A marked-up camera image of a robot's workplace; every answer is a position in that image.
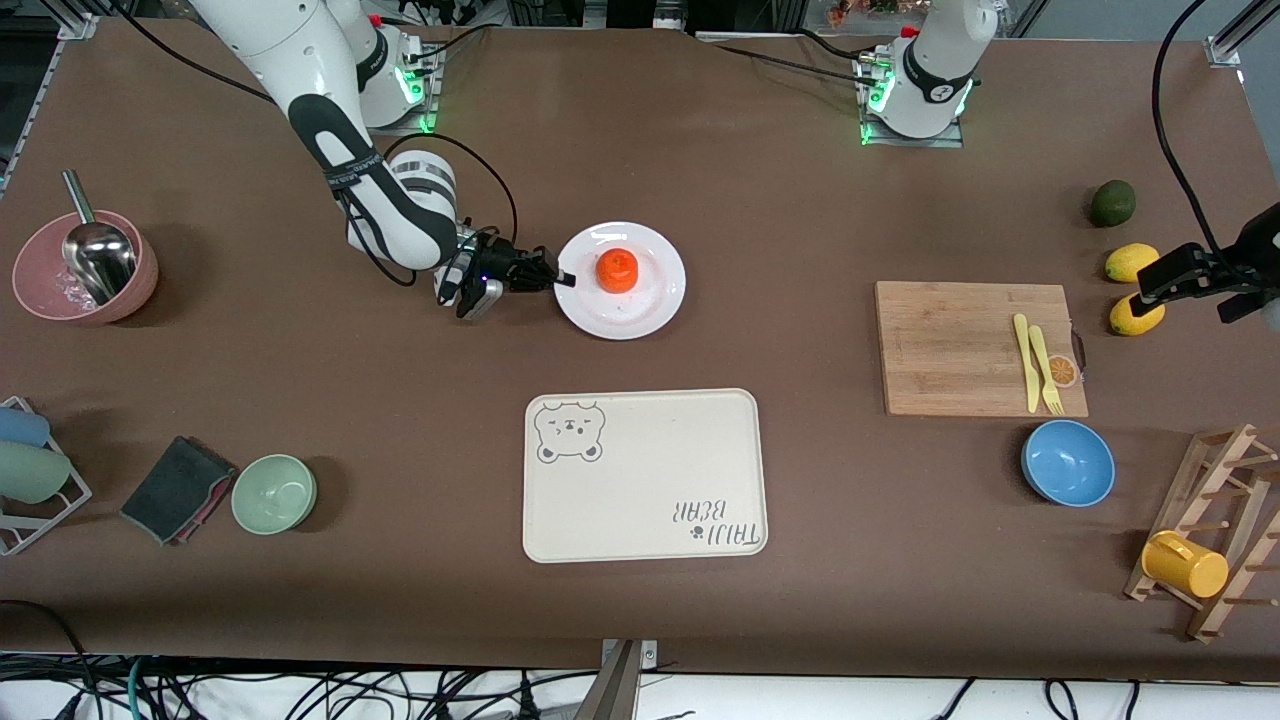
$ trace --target tabletop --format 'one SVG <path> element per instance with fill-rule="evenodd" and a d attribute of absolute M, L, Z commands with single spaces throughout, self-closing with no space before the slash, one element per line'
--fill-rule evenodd
<path fill-rule="evenodd" d="M 212 35 L 155 28 L 251 82 Z M 735 42 L 847 72 L 803 40 Z M 1153 44 L 993 42 L 961 150 L 861 146 L 847 85 L 676 32 L 495 31 L 458 47 L 438 129 L 502 173 L 518 243 L 558 251 L 605 220 L 658 229 L 689 275 L 671 324 L 595 340 L 545 293 L 456 320 L 346 245 L 276 109 L 106 19 L 54 74 L 0 201 L 0 265 L 70 209 L 59 170 L 74 167 L 152 243 L 160 286 L 93 329 L 0 297 L 0 388 L 49 416 L 95 491 L 0 561 L 0 594 L 58 609 L 93 652 L 593 666 L 600 638 L 635 637 L 690 671 L 1280 675 L 1274 611 L 1236 609 L 1203 646 L 1180 637 L 1180 603 L 1121 594 L 1189 433 L 1280 420 L 1280 337 L 1258 318 L 1224 327 L 1213 301 L 1187 301 L 1147 336 L 1106 332 L 1130 292 L 1100 277 L 1106 252 L 1198 240 L 1151 127 Z M 1165 92 L 1171 142 L 1234 238 L 1277 199 L 1239 78 L 1178 44 Z M 449 159 L 462 214 L 511 227 L 479 165 L 410 145 Z M 1091 228 L 1082 201 L 1111 178 L 1134 184 L 1138 213 Z M 884 279 L 1065 286 L 1111 497 L 1039 500 L 1018 468 L 1036 421 L 887 416 Z M 525 557 L 531 398 L 719 387 L 759 404 L 759 555 Z M 239 466 L 303 459 L 312 516 L 255 537 L 224 506 L 189 544 L 156 546 L 116 511 L 179 434 Z M 10 612 L 0 646 L 60 650 Z"/>

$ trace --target bear face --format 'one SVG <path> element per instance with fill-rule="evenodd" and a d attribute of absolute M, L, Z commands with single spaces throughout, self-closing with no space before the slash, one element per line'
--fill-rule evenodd
<path fill-rule="evenodd" d="M 604 429 L 604 411 L 595 404 L 543 405 L 534 415 L 538 430 L 538 459 L 554 462 L 562 456 L 577 456 L 588 462 L 600 459 L 600 430 Z"/>

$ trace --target green avocado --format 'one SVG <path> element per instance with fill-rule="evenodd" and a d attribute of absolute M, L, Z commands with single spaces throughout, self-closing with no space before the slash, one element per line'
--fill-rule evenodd
<path fill-rule="evenodd" d="M 1093 193 L 1089 222 L 1100 228 L 1114 228 L 1133 217 L 1138 197 L 1124 181 L 1108 181 Z"/>

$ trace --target green mug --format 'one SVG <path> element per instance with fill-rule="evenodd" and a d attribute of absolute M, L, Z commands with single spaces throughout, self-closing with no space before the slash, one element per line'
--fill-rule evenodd
<path fill-rule="evenodd" d="M 58 495 L 72 474 L 60 452 L 0 439 L 0 496 L 36 505 Z"/>

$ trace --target pink bowl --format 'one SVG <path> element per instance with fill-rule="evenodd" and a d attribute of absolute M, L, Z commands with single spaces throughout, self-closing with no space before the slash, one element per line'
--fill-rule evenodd
<path fill-rule="evenodd" d="M 58 275 L 65 273 L 65 278 L 70 274 L 63 261 L 63 240 L 79 224 L 79 215 L 69 213 L 36 231 L 27 245 L 22 246 L 22 252 L 13 264 L 13 295 L 32 315 L 74 325 L 105 325 L 132 315 L 155 292 L 160 266 L 138 228 L 110 210 L 95 210 L 93 215 L 99 222 L 124 231 L 124 236 L 133 243 L 133 252 L 137 255 L 133 277 L 119 295 L 101 307 L 86 311 L 68 297 L 59 287 Z"/>

